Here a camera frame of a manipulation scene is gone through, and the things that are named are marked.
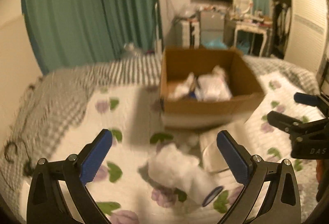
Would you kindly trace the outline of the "operator hand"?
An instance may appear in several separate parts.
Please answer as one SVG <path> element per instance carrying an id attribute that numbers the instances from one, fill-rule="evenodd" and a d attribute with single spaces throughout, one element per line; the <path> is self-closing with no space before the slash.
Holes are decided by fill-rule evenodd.
<path id="1" fill-rule="evenodd" d="M 320 184 L 322 176 L 323 176 L 323 168 L 324 168 L 324 162 L 323 160 L 316 160 L 316 179 L 318 181 L 318 184 Z"/>

